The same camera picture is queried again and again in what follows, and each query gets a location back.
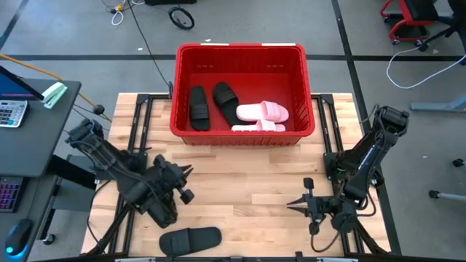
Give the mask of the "black aluminium table frame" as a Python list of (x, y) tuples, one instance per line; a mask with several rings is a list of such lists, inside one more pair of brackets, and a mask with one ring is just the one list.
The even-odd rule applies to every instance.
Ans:
[(361, 136), (350, 94), (318, 94), (313, 103), (315, 131), (295, 145), (189, 146), (170, 131), (166, 94), (122, 93), (108, 139), (117, 148), (145, 148), (150, 159), (162, 154), (193, 166), (188, 187), (194, 200), (177, 202), (178, 220), (170, 230), (213, 226), (222, 240), (189, 255), (190, 261), (304, 261), (372, 253), (358, 232), (338, 236), (329, 221), (311, 237), (309, 219), (287, 208), (304, 193), (307, 177), (315, 194), (331, 195), (324, 155), (351, 148)]

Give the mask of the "grey desk calculator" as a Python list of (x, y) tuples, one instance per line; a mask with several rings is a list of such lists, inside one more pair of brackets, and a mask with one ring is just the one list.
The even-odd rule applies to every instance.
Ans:
[(18, 128), (27, 110), (27, 101), (0, 100), (0, 127)]

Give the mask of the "backlit computer keyboard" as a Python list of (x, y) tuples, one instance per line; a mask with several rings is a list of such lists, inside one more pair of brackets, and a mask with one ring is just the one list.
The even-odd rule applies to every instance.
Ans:
[(0, 177), (0, 213), (14, 213), (20, 201), (24, 179)]

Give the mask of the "grey desk foot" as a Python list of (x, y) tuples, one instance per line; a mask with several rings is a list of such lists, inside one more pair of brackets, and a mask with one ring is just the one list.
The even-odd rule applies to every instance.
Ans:
[(411, 103), (412, 111), (466, 113), (466, 94), (447, 103)]

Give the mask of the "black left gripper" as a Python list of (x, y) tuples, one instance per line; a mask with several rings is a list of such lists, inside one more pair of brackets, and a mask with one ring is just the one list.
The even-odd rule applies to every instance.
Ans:
[(191, 165), (178, 166), (176, 163), (167, 161), (161, 154), (156, 155), (153, 164), (159, 171), (160, 179), (163, 180), (165, 188), (176, 189), (185, 205), (194, 199), (194, 193), (190, 189), (185, 189), (187, 178), (194, 170)]

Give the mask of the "mint green stapler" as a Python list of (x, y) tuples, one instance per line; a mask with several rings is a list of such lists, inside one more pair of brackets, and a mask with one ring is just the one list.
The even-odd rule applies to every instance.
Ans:
[(47, 109), (52, 109), (59, 101), (59, 99), (61, 99), (67, 89), (67, 86), (61, 82), (56, 82), (48, 87), (42, 93), (42, 103), (44, 104), (44, 107)]

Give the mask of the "black slide sandal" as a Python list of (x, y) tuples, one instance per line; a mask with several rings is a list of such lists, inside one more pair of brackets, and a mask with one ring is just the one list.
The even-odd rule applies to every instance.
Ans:
[(247, 122), (237, 116), (239, 99), (226, 82), (219, 82), (213, 88), (213, 100), (230, 127), (246, 125)]
[(166, 256), (178, 257), (217, 247), (221, 241), (222, 234), (217, 227), (186, 228), (163, 234), (159, 247)]
[(174, 224), (178, 219), (175, 201), (169, 199), (155, 199), (148, 208), (147, 213), (154, 222), (162, 229)]
[(189, 121), (196, 131), (210, 129), (210, 115), (205, 91), (202, 86), (194, 86), (189, 93)]

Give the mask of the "large red plastic bin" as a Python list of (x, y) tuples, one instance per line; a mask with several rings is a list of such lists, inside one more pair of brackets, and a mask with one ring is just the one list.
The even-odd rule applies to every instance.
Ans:
[[(213, 88), (226, 82), (241, 105), (275, 102), (289, 118), (285, 132), (234, 132), (213, 100)], [(196, 131), (189, 121), (189, 93), (202, 86), (210, 129)], [(170, 130), (189, 145), (289, 146), (315, 130), (304, 48), (263, 47), (260, 43), (183, 44), (175, 60)]]

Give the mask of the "grey leg with black caster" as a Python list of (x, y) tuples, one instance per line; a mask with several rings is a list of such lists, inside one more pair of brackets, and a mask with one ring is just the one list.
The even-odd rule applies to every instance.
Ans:
[(431, 199), (449, 199), (449, 200), (466, 202), (465, 195), (442, 193), (436, 190), (429, 190), (428, 195)]

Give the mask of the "red frame chair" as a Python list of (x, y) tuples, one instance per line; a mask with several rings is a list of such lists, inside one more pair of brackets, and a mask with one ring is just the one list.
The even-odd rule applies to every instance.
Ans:
[[(394, 1), (398, 3), (400, 13), (387, 12)], [(392, 24), (388, 37), (394, 45), (402, 41), (418, 43), (426, 40), (430, 35), (427, 26), (438, 18), (432, 0), (386, 0), (379, 14), (385, 23)]]

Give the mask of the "black office chair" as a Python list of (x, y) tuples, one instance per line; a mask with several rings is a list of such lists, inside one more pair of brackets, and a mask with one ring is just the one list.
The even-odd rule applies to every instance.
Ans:
[(441, 36), (448, 38), (453, 33), (457, 33), (466, 55), (466, 0), (448, 0), (448, 3), (453, 12), (452, 15), (450, 17), (439, 16), (437, 19), (438, 22), (448, 25), (448, 28), (423, 41), (418, 46), (420, 51), (424, 52), (430, 42)]

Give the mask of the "dark grey desk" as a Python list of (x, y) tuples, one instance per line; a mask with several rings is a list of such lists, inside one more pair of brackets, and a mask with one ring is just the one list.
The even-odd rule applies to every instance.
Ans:
[[(32, 101), (18, 128), (0, 127), (0, 188), (5, 181), (23, 182), (16, 211), (0, 211), (0, 262), (26, 262), (52, 198), (58, 176), (47, 168), (82, 83), (64, 81), (64, 85), (68, 89), (53, 108)], [(10, 258), (6, 254), (8, 233), (25, 218), (33, 224), (25, 251)]]

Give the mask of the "black computer mouse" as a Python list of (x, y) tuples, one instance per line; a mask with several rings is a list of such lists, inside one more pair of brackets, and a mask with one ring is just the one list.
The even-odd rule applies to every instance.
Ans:
[(5, 240), (5, 253), (11, 258), (20, 258), (28, 247), (28, 239), (33, 228), (33, 221), (21, 219), (9, 230)]

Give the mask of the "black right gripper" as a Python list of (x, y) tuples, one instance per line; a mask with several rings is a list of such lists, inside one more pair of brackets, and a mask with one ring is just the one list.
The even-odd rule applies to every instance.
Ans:
[(320, 231), (320, 223), (326, 218), (326, 200), (320, 196), (313, 195), (314, 181), (312, 178), (304, 179), (304, 187), (307, 190), (299, 199), (289, 202), (288, 205), (297, 205), (305, 203), (306, 207), (291, 207), (288, 209), (302, 213), (310, 219), (309, 232), (311, 235), (317, 235)]

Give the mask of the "pale pink slide sandal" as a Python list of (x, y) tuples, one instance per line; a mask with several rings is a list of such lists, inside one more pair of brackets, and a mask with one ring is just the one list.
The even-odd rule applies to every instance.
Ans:
[(274, 123), (282, 123), (289, 118), (288, 110), (284, 106), (270, 101), (239, 105), (236, 109), (236, 115), (240, 120), (246, 122), (263, 119)]
[(265, 131), (265, 132), (285, 132), (286, 128), (283, 124), (276, 124), (268, 120), (258, 120), (255, 124), (250, 125), (234, 125), (232, 126), (234, 132), (246, 131)]

